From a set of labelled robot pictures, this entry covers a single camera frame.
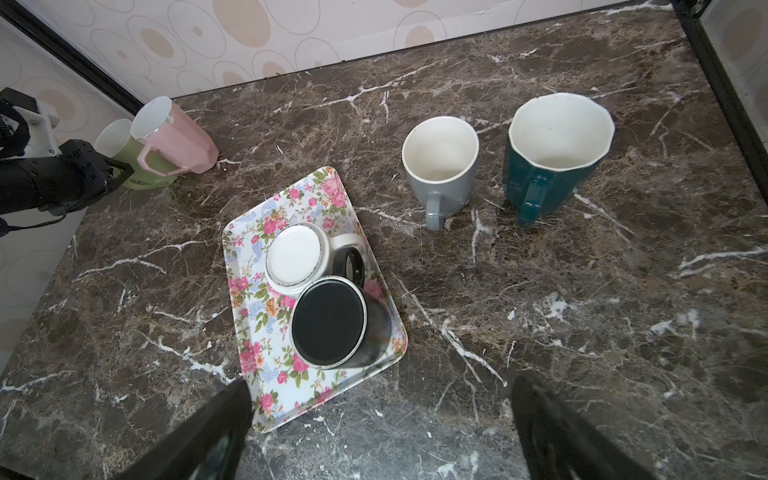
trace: rectangular tray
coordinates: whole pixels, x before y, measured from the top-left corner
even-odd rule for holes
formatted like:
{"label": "rectangular tray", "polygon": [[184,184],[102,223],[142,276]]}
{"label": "rectangular tray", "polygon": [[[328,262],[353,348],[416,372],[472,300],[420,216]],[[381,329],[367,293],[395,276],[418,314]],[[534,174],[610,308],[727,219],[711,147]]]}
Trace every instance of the rectangular tray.
{"label": "rectangular tray", "polygon": [[[264,279],[266,249],[285,227],[312,222],[331,237],[357,233],[366,241],[365,291],[380,298],[392,318],[392,340],[373,366],[318,370],[304,364],[286,338],[294,299]],[[394,365],[406,353],[408,335],[379,264],[339,174],[322,167],[232,220],[222,243],[243,378],[253,399],[253,427],[271,432],[341,392]]]}

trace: marble countertop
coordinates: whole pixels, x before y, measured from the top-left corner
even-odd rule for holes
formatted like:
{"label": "marble countertop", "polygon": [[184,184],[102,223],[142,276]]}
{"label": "marble countertop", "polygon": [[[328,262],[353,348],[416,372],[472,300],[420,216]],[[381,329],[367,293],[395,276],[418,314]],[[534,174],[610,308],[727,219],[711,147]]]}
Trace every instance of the marble countertop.
{"label": "marble countertop", "polygon": [[[616,135],[578,195],[526,232],[502,193],[505,132],[552,91],[604,105]],[[179,104],[221,160],[88,211],[2,378],[0,465],[109,477],[235,377],[221,230],[331,165],[409,349],[316,412],[251,434],[241,478],[527,478],[508,387],[450,333],[507,382],[542,378],[659,478],[768,475],[768,209],[669,8],[560,18]],[[440,114],[473,124],[481,153],[470,204],[431,233],[399,149]]]}

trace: mug rim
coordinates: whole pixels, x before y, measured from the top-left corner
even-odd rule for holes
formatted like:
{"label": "mug rim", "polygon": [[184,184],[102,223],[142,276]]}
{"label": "mug rim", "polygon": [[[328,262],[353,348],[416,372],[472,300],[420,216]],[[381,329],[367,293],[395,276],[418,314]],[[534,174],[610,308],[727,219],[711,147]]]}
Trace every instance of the mug rim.
{"label": "mug rim", "polygon": [[[127,122],[128,129],[125,132],[116,131],[118,126],[120,126],[121,124],[125,124],[125,122]],[[128,144],[128,141],[131,139],[131,124],[132,122],[128,118],[118,118],[117,120],[113,121],[112,123],[104,127],[104,130],[102,130],[101,133],[98,135],[98,137],[96,137],[96,141],[94,142],[94,150],[96,150],[97,153],[102,154],[105,157],[109,157],[109,158],[112,158],[115,155],[119,154]],[[125,141],[123,142],[123,145],[120,148],[118,148],[117,151],[115,152],[110,151],[105,153],[106,150],[103,148],[104,145],[101,144],[101,141],[102,140],[106,141],[107,134],[122,135],[123,133],[125,133]]]}
{"label": "mug rim", "polygon": [[[446,118],[450,119],[451,121],[458,120],[459,122],[466,125],[467,128],[469,128],[469,130],[472,131],[472,133],[475,135],[475,154],[472,156],[472,161],[469,162],[469,165],[467,165],[464,170],[460,171],[453,177],[447,178],[445,180],[426,180],[425,178],[421,178],[419,175],[413,173],[413,170],[411,170],[410,167],[408,166],[408,163],[406,162],[406,145],[408,144],[408,139],[410,139],[411,135],[413,135],[413,132],[415,132],[417,128],[421,127],[424,124],[428,124],[431,121],[445,120]],[[447,184],[450,181],[456,180],[457,178],[461,178],[468,171],[470,171],[472,167],[475,166],[475,163],[477,163],[477,160],[478,160],[478,155],[480,154],[480,138],[478,137],[478,132],[473,128],[473,126],[467,123],[467,121],[462,120],[459,117],[453,117],[452,115],[440,115],[438,117],[427,118],[426,120],[419,122],[414,128],[412,128],[411,131],[408,132],[406,139],[402,142],[402,148],[400,152],[401,152],[400,158],[402,159],[402,166],[406,168],[406,172],[408,172],[408,175],[410,175],[412,178],[415,178],[416,180],[423,182],[425,184],[432,184],[432,185]]]}
{"label": "mug rim", "polygon": [[[318,283],[329,282],[334,280],[342,283],[346,283],[349,287],[352,288],[352,290],[355,293],[357,293],[357,296],[360,298],[360,303],[362,304],[362,329],[360,330],[360,337],[357,339],[357,343],[355,343],[355,346],[349,351],[349,353],[347,353],[344,356],[344,358],[342,358],[338,362],[331,363],[330,365],[317,365],[316,363],[310,362],[309,360],[304,358],[304,355],[302,355],[301,352],[299,352],[299,349],[296,348],[296,342],[293,340],[293,325],[294,325],[293,317],[296,314],[296,308],[298,307],[299,302],[304,297],[304,293],[309,291],[310,288],[312,288]],[[293,306],[293,310],[291,311],[291,314],[290,314],[290,323],[288,325],[288,329],[290,330],[290,335],[288,335],[288,337],[290,339],[290,345],[291,347],[293,347],[293,351],[296,352],[296,354],[298,355],[298,357],[301,359],[302,362],[306,363],[308,366],[311,366],[314,369],[332,370],[342,365],[344,362],[352,358],[352,356],[355,353],[357,353],[357,350],[360,348],[360,344],[362,344],[362,341],[366,338],[367,328],[368,328],[368,305],[366,304],[366,298],[362,295],[362,291],[360,290],[360,288],[354,283],[352,283],[352,280],[344,276],[326,275],[326,276],[321,276],[319,279],[314,280],[312,283],[307,285],[304,288],[304,290],[302,290],[301,294],[299,295],[299,298],[296,299],[296,305]]]}
{"label": "mug rim", "polygon": [[[150,106],[154,106],[155,102],[157,102],[157,103],[161,103],[161,102],[165,103],[165,101],[168,101],[169,105],[168,105],[168,112],[163,117],[163,121],[160,122],[160,124],[154,130],[152,130],[151,132],[149,132],[146,135],[142,135],[140,137],[137,137],[136,135],[134,135],[134,125],[136,124],[136,119],[139,118],[139,115],[141,115],[142,112],[144,113],[144,115],[147,115],[147,110],[146,109],[148,107],[150,107]],[[149,138],[156,131],[160,130],[160,128],[163,125],[165,125],[165,123],[167,122],[167,119],[168,119],[168,115],[170,115],[170,111],[173,109],[173,107],[174,107],[174,101],[171,100],[170,97],[168,97],[167,95],[161,95],[160,97],[157,97],[157,98],[147,102],[138,112],[136,112],[136,116],[134,117],[134,120],[131,122],[131,136],[133,138],[135,138],[136,140],[143,140],[145,138]]]}
{"label": "mug rim", "polygon": [[[320,235],[317,234],[317,231],[315,231],[315,229],[313,228],[314,226],[315,225],[313,225],[311,223],[306,223],[306,222],[295,223],[293,225],[289,225],[288,227],[283,228],[283,230],[280,231],[280,233],[277,234],[277,236],[275,237],[275,240],[272,240],[272,243],[266,249],[266,255],[264,256],[264,273],[266,274],[266,278],[267,278],[267,281],[269,283],[275,283],[277,286],[284,286],[284,287],[296,286],[296,285],[299,285],[300,283],[306,281],[306,279],[310,278],[313,275],[313,273],[315,273],[317,271],[317,267],[320,265],[320,262],[323,260],[323,241],[320,238]],[[294,227],[305,227],[305,228],[310,229],[312,231],[312,233],[315,234],[315,238],[317,239],[317,243],[320,245],[320,255],[318,256],[317,262],[315,263],[314,268],[312,268],[312,271],[309,272],[304,278],[302,278],[301,280],[299,280],[299,281],[297,281],[295,283],[281,283],[281,282],[278,282],[277,280],[275,280],[275,276],[274,276],[273,273],[270,273],[270,251],[272,250],[272,246],[275,244],[277,239],[280,238],[280,235],[282,235],[283,233],[285,233],[286,231],[288,231],[289,229],[294,228]]]}
{"label": "mug rim", "polygon": [[[589,102],[592,107],[597,107],[598,110],[601,112],[601,115],[603,115],[608,120],[608,123],[611,126],[611,139],[608,141],[602,153],[596,156],[595,159],[585,164],[578,165],[577,167],[565,167],[565,168],[547,167],[545,165],[539,164],[538,162],[532,160],[531,158],[528,158],[528,156],[524,155],[520,151],[520,149],[515,145],[515,141],[512,139],[512,127],[515,126],[515,120],[518,119],[518,114],[520,114],[524,109],[530,108],[538,100],[542,98],[548,98],[548,97],[576,97],[576,98],[579,98],[580,100],[584,99],[587,102]],[[586,168],[596,164],[602,157],[605,157],[608,154],[608,151],[611,150],[611,144],[613,143],[615,134],[616,134],[616,124],[614,123],[614,119],[611,117],[611,113],[608,111],[606,107],[600,105],[599,103],[597,103],[596,101],[592,100],[589,97],[585,97],[584,95],[579,95],[579,94],[572,94],[566,91],[559,91],[554,94],[539,95],[538,97],[533,97],[532,99],[526,101],[524,104],[520,105],[520,107],[515,111],[515,115],[512,116],[512,121],[509,122],[509,128],[507,129],[507,139],[509,139],[509,144],[512,146],[512,148],[515,149],[515,151],[521,157],[523,157],[528,163],[530,163],[531,165],[534,165],[537,168],[541,168],[542,170],[549,170],[553,172],[565,172],[569,170],[578,170],[579,168]]]}

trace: mug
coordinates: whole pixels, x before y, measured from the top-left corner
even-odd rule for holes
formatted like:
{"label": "mug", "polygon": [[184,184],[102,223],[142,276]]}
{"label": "mug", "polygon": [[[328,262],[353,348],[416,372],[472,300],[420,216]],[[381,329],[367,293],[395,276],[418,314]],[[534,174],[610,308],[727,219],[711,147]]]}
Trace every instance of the mug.
{"label": "mug", "polygon": [[469,202],[480,140],[456,117],[434,117],[416,125],[402,144],[402,164],[413,193],[427,210],[427,228],[436,232],[448,215]]}
{"label": "mug", "polygon": [[[141,168],[161,177],[193,171],[202,174],[216,164],[219,150],[210,135],[168,97],[157,97],[139,110],[131,124],[131,136],[144,144],[136,160]],[[147,164],[157,150],[179,168],[160,172]]]}
{"label": "mug", "polygon": [[389,312],[343,276],[312,282],[296,300],[288,329],[298,357],[320,370],[371,366],[392,335]]}
{"label": "mug", "polygon": [[298,298],[307,285],[321,276],[345,276],[348,266],[352,267],[353,281],[365,279],[362,256],[366,251],[365,240],[356,233],[329,237],[314,223],[297,223],[272,240],[266,250],[264,276],[272,290]]}
{"label": "mug", "polygon": [[518,225],[557,210],[611,148],[611,114],[582,95],[533,98],[515,112],[504,154],[505,196]]}
{"label": "mug", "polygon": [[[123,183],[127,188],[149,190],[151,188],[167,187],[172,184],[178,175],[158,177],[139,167],[136,157],[141,152],[143,146],[131,136],[131,121],[127,118],[121,118],[120,120],[113,121],[101,131],[94,144],[94,150],[105,157],[129,164],[134,169],[134,173]],[[176,168],[176,165],[165,160],[155,152],[147,155],[147,164],[152,166],[153,169],[164,173]]]}

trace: wall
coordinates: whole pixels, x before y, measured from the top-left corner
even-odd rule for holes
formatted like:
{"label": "wall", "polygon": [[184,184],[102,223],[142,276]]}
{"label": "wall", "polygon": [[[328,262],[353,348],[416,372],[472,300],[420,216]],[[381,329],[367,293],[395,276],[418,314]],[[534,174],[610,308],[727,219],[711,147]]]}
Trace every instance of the wall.
{"label": "wall", "polygon": [[715,0],[701,23],[768,146],[768,2]]}
{"label": "wall", "polygon": [[[0,89],[5,87],[43,100],[56,110],[61,119],[54,129],[59,144],[70,138],[93,143],[104,127],[127,117],[0,18]],[[0,374],[84,215],[81,210],[55,225],[0,237]],[[3,218],[10,225],[52,219],[37,210]]]}
{"label": "wall", "polygon": [[615,0],[20,0],[140,99],[532,22]]}

